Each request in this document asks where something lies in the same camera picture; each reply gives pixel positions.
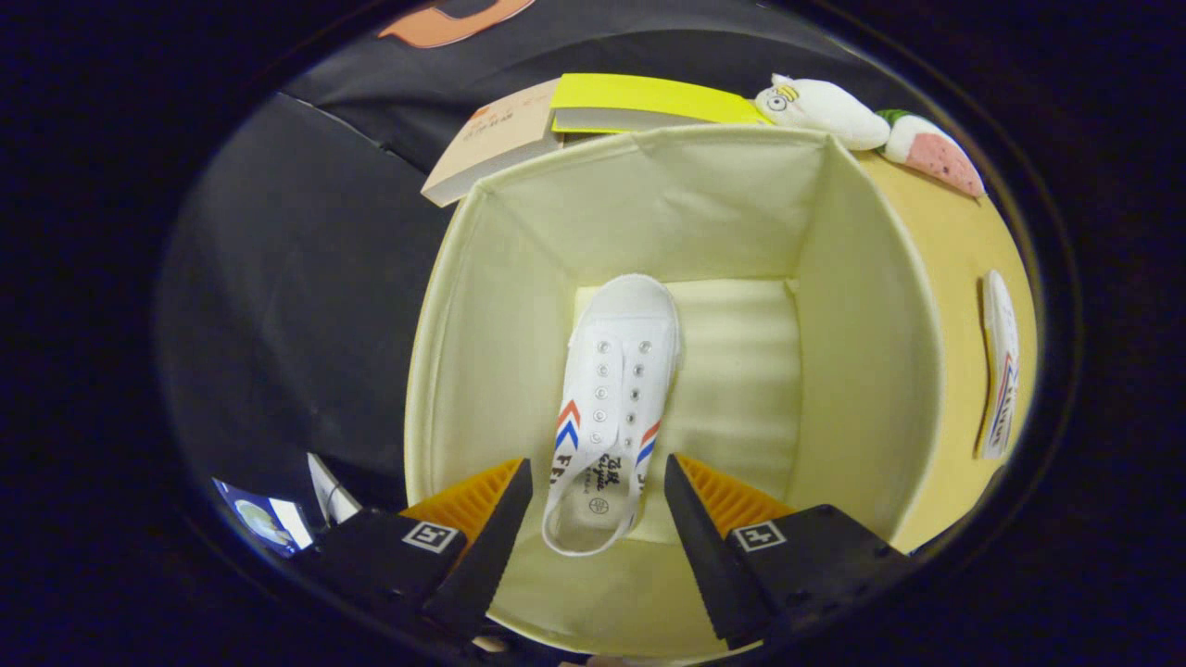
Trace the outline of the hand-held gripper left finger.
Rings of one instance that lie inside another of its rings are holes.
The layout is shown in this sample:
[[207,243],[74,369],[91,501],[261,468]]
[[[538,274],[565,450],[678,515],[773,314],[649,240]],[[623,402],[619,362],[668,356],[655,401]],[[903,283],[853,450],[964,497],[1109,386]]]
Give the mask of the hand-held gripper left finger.
[[509,459],[406,510],[355,512],[313,542],[310,578],[382,624],[468,642],[533,493],[530,460]]

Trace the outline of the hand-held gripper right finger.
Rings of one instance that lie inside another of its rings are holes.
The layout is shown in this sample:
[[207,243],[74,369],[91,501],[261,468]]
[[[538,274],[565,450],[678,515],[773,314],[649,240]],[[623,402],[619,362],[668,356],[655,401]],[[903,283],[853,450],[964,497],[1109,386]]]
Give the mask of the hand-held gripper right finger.
[[890,593],[916,563],[833,504],[779,498],[672,453],[664,496],[714,633],[776,648]]

